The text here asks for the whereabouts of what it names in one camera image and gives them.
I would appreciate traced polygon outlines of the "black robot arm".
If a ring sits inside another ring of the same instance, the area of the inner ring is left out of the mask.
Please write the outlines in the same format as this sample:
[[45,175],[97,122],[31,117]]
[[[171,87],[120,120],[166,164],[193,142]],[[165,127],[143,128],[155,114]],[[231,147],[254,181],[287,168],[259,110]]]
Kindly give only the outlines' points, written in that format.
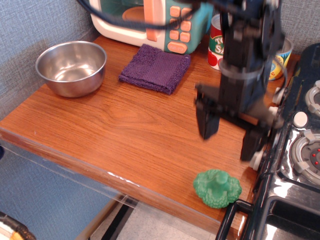
[[240,158],[249,161],[268,141],[269,131],[283,126],[264,103],[272,61],[285,40],[279,0],[215,0],[220,13],[224,54],[220,85],[197,84],[199,133],[214,135],[225,119],[245,129]]

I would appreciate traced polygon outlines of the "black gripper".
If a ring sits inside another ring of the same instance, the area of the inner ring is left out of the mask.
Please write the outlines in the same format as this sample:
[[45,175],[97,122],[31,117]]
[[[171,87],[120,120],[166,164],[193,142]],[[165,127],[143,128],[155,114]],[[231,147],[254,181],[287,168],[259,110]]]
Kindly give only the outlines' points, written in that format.
[[[198,83],[195,85],[196,119],[198,131],[204,140],[214,135],[220,124],[220,117],[245,128],[248,122],[239,118],[247,115],[262,122],[264,126],[279,129],[284,124],[281,116],[275,116],[264,104],[268,77],[265,66],[256,68],[236,67],[225,60],[220,62],[220,86]],[[256,152],[262,150],[268,141],[268,130],[249,129],[243,138],[240,159],[251,161]]]

